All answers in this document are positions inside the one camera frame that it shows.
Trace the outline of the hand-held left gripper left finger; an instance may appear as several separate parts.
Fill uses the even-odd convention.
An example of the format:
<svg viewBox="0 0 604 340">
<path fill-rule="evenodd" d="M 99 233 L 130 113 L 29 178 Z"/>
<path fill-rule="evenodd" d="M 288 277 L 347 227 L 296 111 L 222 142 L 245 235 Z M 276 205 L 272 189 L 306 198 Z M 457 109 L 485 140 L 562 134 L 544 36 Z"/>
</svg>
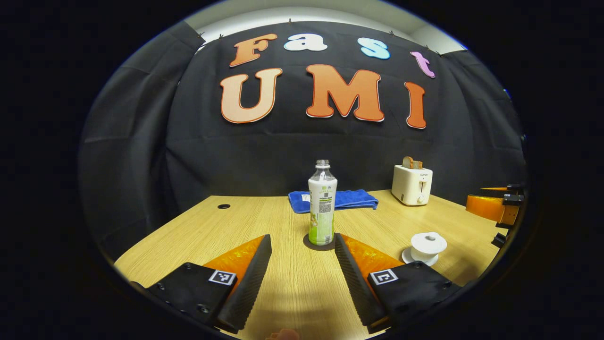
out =
<svg viewBox="0 0 604 340">
<path fill-rule="evenodd" d="M 265 234 L 211 260 L 184 258 L 149 282 L 132 276 L 130 284 L 186 323 L 239 333 L 257 301 L 271 256 L 271 237 Z"/>
</svg>

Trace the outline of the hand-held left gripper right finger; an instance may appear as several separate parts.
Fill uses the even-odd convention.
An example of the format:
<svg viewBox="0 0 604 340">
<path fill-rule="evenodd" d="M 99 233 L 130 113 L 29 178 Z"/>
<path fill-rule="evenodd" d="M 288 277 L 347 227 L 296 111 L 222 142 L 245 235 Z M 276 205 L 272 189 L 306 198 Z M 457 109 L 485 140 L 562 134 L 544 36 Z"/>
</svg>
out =
<svg viewBox="0 0 604 340">
<path fill-rule="evenodd" d="M 339 233 L 334 245 L 354 307 L 369 333 L 418 323 L 462 291 L 421 261 L 402 263 Z"/>
</svg>

